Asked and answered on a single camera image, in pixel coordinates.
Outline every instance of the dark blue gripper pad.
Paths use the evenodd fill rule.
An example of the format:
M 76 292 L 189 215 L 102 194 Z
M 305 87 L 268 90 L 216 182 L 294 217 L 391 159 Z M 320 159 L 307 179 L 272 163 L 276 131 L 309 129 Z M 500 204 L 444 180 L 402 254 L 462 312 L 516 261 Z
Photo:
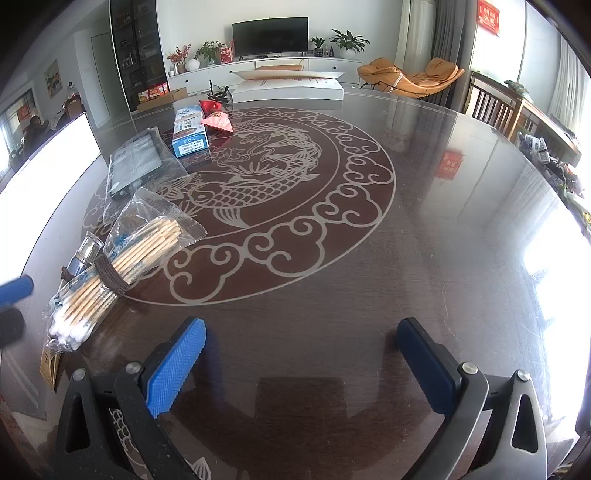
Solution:
M 429 338 L 431 346 L 423 336 Z M 456 384 L 433 351 L 436 344 L 424 330 L 423 336 L 409 319 L 400 321 L 396 329 L 398 349 L 427 397 L 429 405 L 434 412 L 450 417 L 456 411 Z

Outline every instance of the glass tabletop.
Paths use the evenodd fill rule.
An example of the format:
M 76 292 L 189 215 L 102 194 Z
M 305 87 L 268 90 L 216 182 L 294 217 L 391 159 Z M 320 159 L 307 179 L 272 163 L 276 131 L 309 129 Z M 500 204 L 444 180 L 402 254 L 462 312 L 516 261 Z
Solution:
M 101 158 L 54 213 L 68 220 L 42 235 L 55 258 L 30 256 L 27 332 L 3 352 L 0 375 L 40 457 L 74 369 L 143 361 L 196 316 L 212 347 L 159 417 L 190 464 L 205 461 L 212 478 L 401 478 L 443 419 L 395 347 L 398 322 L 413 316 L 460 362 L 528 371 L 548 462 L 562 460 L 589 357 L 591 249 L 527 159 L 484 123 L 378 92 L 241 103 L 231 117 L 235 134 L 211 137 L 208 153 L 182 159 L 190 177 L 160 190 L 208 236 L 118 300 L 64 356 L 56 393 L 38 362 L 59 268 L 36 275 L 67 264 L 62 236 L 108 231 Z M 144 128 L 170 142 L 173 119 L 165 108 L 95 135 L 107 158 Z M 124 419 L 113 420 L 147 473 Z

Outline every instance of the white plant pot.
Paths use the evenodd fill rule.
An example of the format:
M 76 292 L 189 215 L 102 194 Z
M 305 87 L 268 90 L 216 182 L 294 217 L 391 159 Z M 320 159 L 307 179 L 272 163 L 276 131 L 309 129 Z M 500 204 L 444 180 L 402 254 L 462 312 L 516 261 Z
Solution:
M 198 59 L 187 60 L 185 63 L 185 68 L 187 69 L 188 72 L 193 72 L 195 70 L 198 70 L 200 66 L 201 66 L 201 62 L 199 62 Z
M 346 50 L 344 48 L 341 48 L 341 50 L 340 50 L 340 57 L 342 59 L 353 60 L 356 55 L 357 55 L 357 52 L 355 50 L 353 50 L 352 48 L 351 49 L 347 48 Z

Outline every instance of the red sign with chinese characters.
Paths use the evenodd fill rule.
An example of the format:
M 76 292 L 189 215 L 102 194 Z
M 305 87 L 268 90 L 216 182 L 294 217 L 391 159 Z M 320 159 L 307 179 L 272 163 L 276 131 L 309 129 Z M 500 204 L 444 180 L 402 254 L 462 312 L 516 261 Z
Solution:
M 28 105 L 23 105 L 17 110 L 17 117 L 19 122 L 22 122 L 25 118 L 29 118 L 30 116 L 31 112 L 29 110 Z
M 499 9 L 484 0 L 478 0 L 478 24 L 498 35 Z
M 446 150 L 441 157 L 435 176 L 438 179 L 453 180 L 462 165 L 464 154 L 457 150 Z

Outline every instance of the tv screen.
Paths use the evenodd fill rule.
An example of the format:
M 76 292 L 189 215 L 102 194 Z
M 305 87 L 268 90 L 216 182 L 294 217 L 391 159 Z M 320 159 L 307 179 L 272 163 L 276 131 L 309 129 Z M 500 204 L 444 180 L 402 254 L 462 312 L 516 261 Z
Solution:
M 268 18 L 232 24 L 236 56 L 308 51 L 308 18 Z

